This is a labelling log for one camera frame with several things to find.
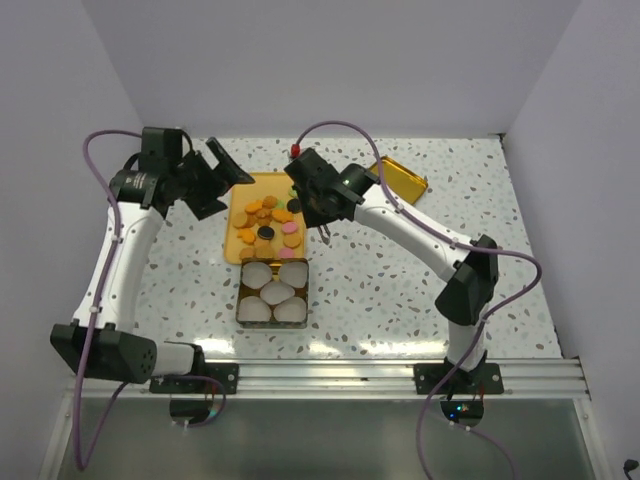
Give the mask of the black sandwich cookie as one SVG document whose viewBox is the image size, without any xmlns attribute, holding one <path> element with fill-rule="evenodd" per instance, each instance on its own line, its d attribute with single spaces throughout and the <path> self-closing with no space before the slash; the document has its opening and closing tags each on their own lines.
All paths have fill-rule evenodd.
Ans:
<svg viewBox="0 0 640 480">
<path fill-rule="evenodd" d="M 270 226 L 260 226 L 257 230 L 257 236 L 266 241 L 271 241 L 275 237 L 275 230 Z"/>
<path fill-rule="evenodd" d="M 290 199 L 286 204 L 286 208 L 290 213 L 293 214 L 297 214 L 302 211 L 301 202 L 297 198 Z"/>
</svg>

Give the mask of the orange flower cookie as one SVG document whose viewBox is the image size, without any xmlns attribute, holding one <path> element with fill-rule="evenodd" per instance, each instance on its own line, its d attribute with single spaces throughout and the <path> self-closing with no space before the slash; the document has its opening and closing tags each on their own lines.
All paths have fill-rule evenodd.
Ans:
<svg viewBox="0 0 640 480">
<path fill-rule="evenodd" d="M 294 214 L 286 209 L 273 209 L 271 218 L 278 223 L 288 223 L 294 220 Z"/>
</svg>

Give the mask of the gold tin lid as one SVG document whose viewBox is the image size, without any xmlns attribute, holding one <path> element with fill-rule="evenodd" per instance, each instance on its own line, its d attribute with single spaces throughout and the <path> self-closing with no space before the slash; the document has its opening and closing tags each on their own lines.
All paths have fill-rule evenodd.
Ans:
<svg viewBox="0 0 640 480">
<path fill-rule="evenodd" d="M 384 178 L 386 188 L 399 199 L 415 205 L 426 193 L 428 181 L 423 176 L 414 173 L 389 156 L 382 156 L 381 164 L 382 173 L 379 171 L 377 162 L 371 164 L 368 170 L 379 178 Z"/>
</svg>

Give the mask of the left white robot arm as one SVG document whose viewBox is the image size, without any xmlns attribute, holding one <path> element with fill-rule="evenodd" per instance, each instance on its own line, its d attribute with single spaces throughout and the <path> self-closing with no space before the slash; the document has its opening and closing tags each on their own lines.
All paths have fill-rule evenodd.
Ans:
<svg viewBox="0 0 640 480">
<path fill-rule="evenodd" d="M 109 208 L 97 264 L 87 291 L 67 324 L 54 325 L 50 342 L 76 375 L 86 379 L 143 384 L 172 376 L 185 392 L 201 390 L 208 379 L 199 347 L 158 344 L 134 332 L 136 299 L 150 249 L 170 208 L 183 202 L 203 220 L 226 210 L 221 202 L 237 184 L 253 178 L 214 137 L 206 152 L 180 129 L 146 127 L 140 150 L 110 181 L 102 181 Z"/>
</svg>

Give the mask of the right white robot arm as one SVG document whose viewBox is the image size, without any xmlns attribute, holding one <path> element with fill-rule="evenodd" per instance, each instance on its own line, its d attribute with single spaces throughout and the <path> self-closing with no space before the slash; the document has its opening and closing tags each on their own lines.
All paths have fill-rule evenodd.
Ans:
<svg viewBox="0 0 640 480">
<path fill-rule="evenodd" d="M 445 282 L 437 311 L 449 322 L 445 379 L 468 392 L 481 380 L 485 348 L 476 339 L 498 280 L 498 260 L 485 252 L 495 241 L 451 232 L 383 187 L 370 170 L 350 164 L 339 171 L 309 148 L 285 167 L 301 202 L 305 224 L 321 227 L 349 220 L 369 227 L 414 255 Z"/>
</svg>

